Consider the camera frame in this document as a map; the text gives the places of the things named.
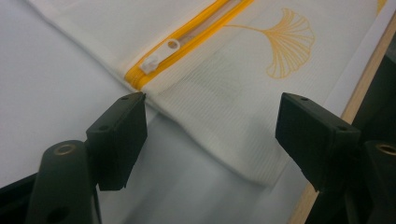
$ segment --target yellow zipper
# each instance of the yellow zipper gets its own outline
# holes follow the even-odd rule
[[[237,5],[235,5],[231,10],[227,11],[220,19],[211,23],[206,29],[193,37],[191,40],[187,41],[182,46],[177,42],[179,39],[184,38],[186,34],[196,30],[200,25],[216,14],[216,12],[221,10],[232,1],[233,0],[217,0],[191,21],[165,38],[165,40],[158,44],[154,49],[145,54],[145,56],[143,56],[137,62],[137,64],[135,64],[126,73],[124,79],[133,88],[140,91],[144,85],[150,82],[163,70],[176,63],[191,50],[198,47],[201,43],[212,36],[218,29],[220,29],[223,25],[225,25],[228,21],[239,14],[245,7],[253,2],[253,0],[239,0],[240,2],[237,3]],[[148,62],[148,60],[150,60],[149,56],[158,51],[164,54],[161,62],[154,67],[150,67],[150,69],[144,69],[146,67],[144,65],[146,63],[149,65],[150,63]]]

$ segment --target zipper pull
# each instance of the zipper pull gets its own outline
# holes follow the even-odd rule
[[[176,39],[168,39],[156,50],[154,50],[146,59],[143,61],[139,68],[148,75],[155,71],[158,65],[169,56],[174,54],[180,49],[180,43]]]

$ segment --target ginkgo leaf print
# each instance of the ginkgo leaf print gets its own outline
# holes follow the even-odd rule
[[[260,30],[248,26],[228,25],[260,32],[267,36],[273,51],[273,61],[267,67],[267,74],[273,78],[283,78],[297,71],[311,56],[315,36],[309,21],[283,8],[282,20],[274,27]]]

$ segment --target white table surface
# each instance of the white table surface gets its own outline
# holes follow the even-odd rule
[[[372,33],[365,41],[375,45]],[[359,77],[346,74],[346,103]],[[48,147],[84,141],[88,127],[128,93],[25,1],[0,1],[0,188],[37,172]],[[346,106],[334,101],[339,93],[326,103],[338,115]],[[105,224],[287,222],[306,184],[294,162],[271,191],[228,170],[149,107],[147,116],[148,140],[127,188],[99,193]]]

